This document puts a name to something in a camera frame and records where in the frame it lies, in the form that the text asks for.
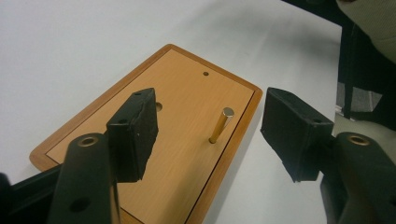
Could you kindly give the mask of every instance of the wooden board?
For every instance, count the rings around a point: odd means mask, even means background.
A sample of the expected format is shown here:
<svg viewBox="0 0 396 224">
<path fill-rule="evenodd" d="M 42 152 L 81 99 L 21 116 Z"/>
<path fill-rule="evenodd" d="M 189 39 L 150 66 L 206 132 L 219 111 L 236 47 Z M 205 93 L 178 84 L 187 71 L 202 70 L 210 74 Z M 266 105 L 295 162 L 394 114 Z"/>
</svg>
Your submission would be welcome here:
<svg viewBox="0 0 396 224">
<path fill-rule="evenodd" d="M 31 161 L 40 170 L 62 163 L 84 133 L 103 133 L 134 91 L 153 87 L 159 134 L 142 181 L 119 184 L 122 221 L 202 222 L 262 97 L 245 80 L 174 45 L 167 45 L 40 144 Z M 212 134 L 224 107 L 234 116 L 216 144 Z"/>
</svg>

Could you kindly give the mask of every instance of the brass peg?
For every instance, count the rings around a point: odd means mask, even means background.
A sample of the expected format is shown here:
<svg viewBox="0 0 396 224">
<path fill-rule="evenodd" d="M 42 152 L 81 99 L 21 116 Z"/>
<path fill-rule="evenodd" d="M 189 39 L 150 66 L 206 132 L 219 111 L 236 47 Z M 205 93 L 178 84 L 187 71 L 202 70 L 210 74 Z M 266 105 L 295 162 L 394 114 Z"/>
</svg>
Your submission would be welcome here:
<svg viewBox="0 0 396 224">
<path fill-rule="evenodd" d="M 212 136 L 209 138 L 209 142 L 211 144 L 215 144 L 218 141 L 218 138 L 222 131 L 225 129 L 227 124 L 230 122 L 233 117 L 233 110 L 230 107 L 225 107 L 220 115 L 218 123 L 216 124 L 215 130 L 212 133 Z"/>
</svg>

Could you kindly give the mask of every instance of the small hole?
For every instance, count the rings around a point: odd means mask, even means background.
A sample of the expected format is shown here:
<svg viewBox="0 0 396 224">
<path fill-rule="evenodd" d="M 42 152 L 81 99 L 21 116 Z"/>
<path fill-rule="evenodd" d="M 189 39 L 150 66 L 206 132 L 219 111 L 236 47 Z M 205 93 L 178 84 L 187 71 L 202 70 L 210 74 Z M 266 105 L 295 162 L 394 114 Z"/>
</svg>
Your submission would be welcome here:
<svg viewBox="0 0 396 224">
<path fill-rule="evenodd" d="M 96 137 L 88 136 L 86 138 L 79 140 L 78 145 L 80 147 L 89 147 L 94 145 L 97 141 L 98 139 Z"/>
<path fill-rule="evenodd" d="M 128 122 L 128 119 L 120 119 L 119 124 L 125 124 Z"/>
<path fill-rule="evenodd" d="M 163 110 L 163 105 L 161 103 L 155 103 L 155 107 L 157 108 L 157 112 L 160 112 L 161 110 Z"/>
<path fill-rule="evenodd" d="M 350 135 L 347 139 L 355 145 L 364 146 L 364 147 L 370 145 L 370 142 L 367 139 L 357 135 Z"/>
<path fill-rule="evenodd" d="M 87 197 L 79 198 L 74 200 L 72 204 L 70 204 L 69 209 L 71 212 L 79 213 L 87 209 L 90 206 L 91 200 Z"/>
</svg>

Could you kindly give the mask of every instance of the orange wood edge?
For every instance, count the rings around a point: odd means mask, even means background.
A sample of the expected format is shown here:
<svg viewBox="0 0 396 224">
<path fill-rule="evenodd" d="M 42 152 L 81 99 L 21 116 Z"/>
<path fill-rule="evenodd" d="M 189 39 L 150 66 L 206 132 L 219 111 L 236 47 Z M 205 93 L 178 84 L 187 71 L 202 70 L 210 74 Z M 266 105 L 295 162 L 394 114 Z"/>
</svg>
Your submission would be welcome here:
<svg viewBox="0 0 396 224">
<path fill-rule="evenodd" d="M 153 54 L 151 57 L 149 57 L 139 66 L 137 66 L 136 69 L 134 69 L 131 73 L 122 78 L 119 82 L 117 82 L 114 86 L 112 86 L 109 90 L 102 94 L 99 98 L 89 104 L 85 109 L 83 109 L 72 119 L 67 121 L 64 126 L 62 126 L 59 130 L 53 133 L 44 142 L 38 145 L 30 154 L 30 160 L 32 164 L 41 171 L 48 170 L 49 168 L 58 165 L 57 162 L 53 161 L 50 157 L 47 156 L 47 152 L 55 147 L 59 142 L 61 142 L 67 135 L 73 132 L 81 123 L 83 123 L 87 118 L 95 113 L 100 107 L 106 104 L 112 97 L 117 95 L 118 92 L 120 92 L 140 74 L 142 74 L 147 68 L 154 64 L 170 49 L 175 50 L 195 60 L 196 62 L 201 63 L 223 74 L 224 76 L 232 79 L 233 81 L 236 81 L 254 90 L 254 93 L 244 112 L 244 115 L 239 121 L 230 142 L 228 143 L 224 152 L 221 154 L 216 167 L 214 168 L 209 179 L 207 180 L 205 187 L 201 192 L 201 195 L 199 196 L 195 206 L 191 210 L 188 219 L 186 220 L 186 223 L 202 223 L 205 218 L 205 214 L 210 207 L 210 204 L 216 196 L 221 181 L 225 176 L 228 167 L 233 161 L 233 156 L 243 139 L 244 133 L 248 128 L 248 125 L 256 111 L 260 99 L 262 98 L 262 90 L 257 86 L 245 81 L 244 79 L 237 77 L 234 74 L 214 65 L 213 63 L 209 63 L 204 59 L 190 52 L 187 52 L 186 50 L 181 49 L 175 45 L 168 44 L 162 47 L 155 54 Z M 135 217 L 131 216 L 129 213 L 125 212 L 123 209 L 120 210 L 120 218 L 122 223 L 142 223 Z"/>
</svg>

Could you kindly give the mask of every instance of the white surface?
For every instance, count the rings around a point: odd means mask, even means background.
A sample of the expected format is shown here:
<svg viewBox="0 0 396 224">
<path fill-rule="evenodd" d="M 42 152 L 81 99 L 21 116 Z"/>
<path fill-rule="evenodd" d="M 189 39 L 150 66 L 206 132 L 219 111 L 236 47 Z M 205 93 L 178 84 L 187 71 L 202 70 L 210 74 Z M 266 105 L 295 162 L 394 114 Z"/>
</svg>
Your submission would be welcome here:
<svg viewBox="0 0 396 224">
<path fill-rule="evenodd" d="M 278 0 L 1 1 L 0 172 L 37 174 L 30 152 L 168 43 L 333 119 L 340 34 Z M 319 181 L 293 184 L 259 132 L 264 99 L 205 223 L 325 223 Z"/>
</svg>

